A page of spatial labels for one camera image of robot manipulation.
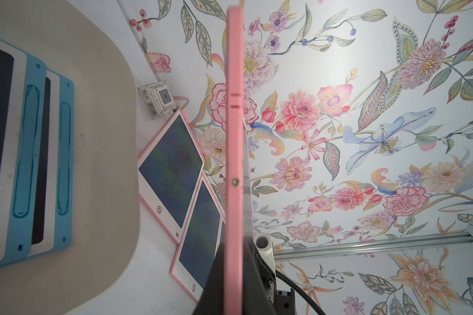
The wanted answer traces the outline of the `pink writing tablet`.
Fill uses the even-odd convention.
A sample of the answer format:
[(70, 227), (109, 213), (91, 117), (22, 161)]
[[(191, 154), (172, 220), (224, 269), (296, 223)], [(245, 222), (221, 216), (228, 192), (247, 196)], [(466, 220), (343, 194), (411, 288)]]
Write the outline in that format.
[(202, 150), (181, 109), (138, 157), (140, 200), (176, 244), (185, 230), (203, 166)]
[(187, 227), (169, 270), (170, 276), (199, 302), (210, 274), (225, 224), (225, 211), (206, 175), (202, 175)]

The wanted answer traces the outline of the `cream plastic storage box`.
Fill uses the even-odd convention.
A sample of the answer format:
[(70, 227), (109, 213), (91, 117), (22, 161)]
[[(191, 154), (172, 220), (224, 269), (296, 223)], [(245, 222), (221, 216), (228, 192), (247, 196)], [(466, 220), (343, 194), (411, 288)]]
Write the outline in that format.
[(0, 39), (75, 85), (72, 241), (0, 269), (0, 314), (65, 314), (105, 292), (139, 238), (132, 39), (115, 1), (0, 1)]

